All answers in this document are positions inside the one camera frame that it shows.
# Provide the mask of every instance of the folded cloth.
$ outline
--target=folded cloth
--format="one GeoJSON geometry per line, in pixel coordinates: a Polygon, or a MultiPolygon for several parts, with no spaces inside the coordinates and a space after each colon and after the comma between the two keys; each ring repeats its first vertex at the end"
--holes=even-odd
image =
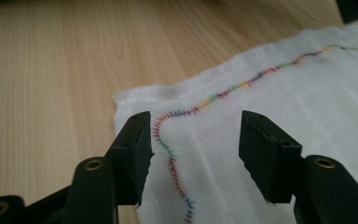
{"type": "Polygon", "coordinates": [[[116,132],[152,115],[152,158],[140,223],[296,223],[292,204],[266,203],[238,156],[241,111],[263,114],[358,181],[358,25],[305,30],[174,86],[115,96],[116,132]]]}

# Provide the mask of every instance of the rainbow embroidery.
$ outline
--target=rainbow embroidery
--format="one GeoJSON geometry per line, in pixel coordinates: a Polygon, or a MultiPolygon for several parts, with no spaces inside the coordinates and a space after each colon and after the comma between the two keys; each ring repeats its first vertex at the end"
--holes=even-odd
{"type": "Polygon", "coordinates": [[[195,212],[195,206],[194,202],[191,200],[191,198],[186,194],[183,186],[181,185],[181,182],[179,180],[179,174],[176,168],[176,156],[174,154],[174,151],[170,146],[168,146],[161,138],[160,138],[160,129],[162,124],[167,121],[168,119],[175,118],[175,117],[182,117],[182,116],[194,116],[198,115],[199,112],[206,108],[207,106],[211,105],[213,102],[218,100],[224,100],[226,99],[232,92],[239,90],[241,88],[245,87],[251,87],[252,84],[256,83],[260,78],[264,77],[265,75],[270,75],[273,73],[276,73],[280,71],[283,68],[294,66],[300,64],[304,59],[311,57],[311,56],[319,56],[323,53],[326,53],[327,51],[330,51],[332,48],[338,48],[343,50],[354,50],[358,51],[357,48],[346,48],[341,47],[339,45],[328,45],[324,47],[321,50],[318,50],[313,53],[305,53],[294,59],[290,63],[281,63],[277,66],[270,67],[267,69],[264,69],[260,72],[258,72],[254,77],[251,77],[250,79],[244,80],[240,83],[233,84],[230,87],[228,87],[226,90],[215,93],[210,95],[205,100],[201,101],[198,105],[194,106],[190,109],[178,109],[174,111],[170,111],[167,113],[162,114],[159,116],[156,121],[154,122],[153,126],[153,137],[155,141],[164,148],[165,151],[168,152],[169,158],[168,158],[168,169],[172,178],[173,185],[176,189],[176,191],[179,193],[180,197],[185,201],[186,203],[186,216],[185,216],[185,223],[191,224],[193,221],[193,216],[195,212]]]}

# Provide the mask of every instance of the wood grain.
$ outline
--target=wood grain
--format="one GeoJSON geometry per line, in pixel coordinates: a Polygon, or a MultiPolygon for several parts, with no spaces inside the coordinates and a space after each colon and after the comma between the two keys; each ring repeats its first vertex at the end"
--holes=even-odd
{"type": "Polygon", "coordinates": [[[33,203],[103,155],[116,92],[330,25],[344,26],[334,0],[0,1],[0,195],[33,203]]]}

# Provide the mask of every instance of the colorful stitching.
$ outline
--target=colorful stitching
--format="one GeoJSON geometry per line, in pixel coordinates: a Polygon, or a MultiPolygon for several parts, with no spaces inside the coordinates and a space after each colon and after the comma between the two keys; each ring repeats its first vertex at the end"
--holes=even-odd
{"type": "Polygon", "coordinates": [[[218,92],[216,94],[209,96],[207,99],[201,101],[197,106],[195,106],[191,109],[170,111],[170,112],[165,113],[157,118],[157,120],[154,123],[153,136],[155,138],[155,141],[157,141],[157,143],[159,145],[161,145],[169,154],[168,168],[170,171],[173,185],[176,188],[176,191],[181,196],[181,198],[185,200],[185,203],[187,206],[186,217],[185,217],[186,224],[192,223],[194,210],[195,210],[194,202],[186,195],[183,187],[181,186],[181,183],[179,181],[179,175],[178,175],[178,172],[176,169],[176,158],[175,158],[176,156],[174,155],[173,150],[166,143],[164,143],[162,141],[162,139],[160,138],[159,131],[160,131],[161,125],[164,123],[164,121],[166,121],[167,119],[170,119],[170,118],[174,118],[174,117],[197,115],[203,108],[205,108],[206,106],[215,102],[216,100],[226,99],[232,92],[234,92],[235,90],[237,90],[239,88],[244,88],[246,86],[249,86],[249,87],[252,86],[254,83],[257,82],[257,80],[259,80],[261,77],[263,77],[265,75],[269,75],[269,74],[278,72],[279,70],[281,70],[285,67],[297,65],[309,56],[319,56],[319,55],[331,50],[332,48],[358,51],[357,48],[345,48],[345,47],[341,47],[339,45],[329,45],[319,51],[316,51],[313,53],[302,54],[290,63],[281,63],[275,67],[270,67],[270,68],[267,68],[261,72],[258,72],[254,77],[251,77],[248,80],[244,80],[238,84],[234,84],[222,92],[218,92]]]}

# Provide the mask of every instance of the white towel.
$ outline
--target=white towel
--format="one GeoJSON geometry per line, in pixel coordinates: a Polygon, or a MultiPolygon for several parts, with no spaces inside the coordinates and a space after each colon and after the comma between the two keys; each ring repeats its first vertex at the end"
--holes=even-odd
{"type": "Polygon", "coordinates": [[[263,114],[358,181],[358,25],[306,30],[238,54],[174,86],[115,96],[116,132],[152,115],[152,158],[141,223],[296,223],[266,203],[238,156],[241,111],[263,114]]]}

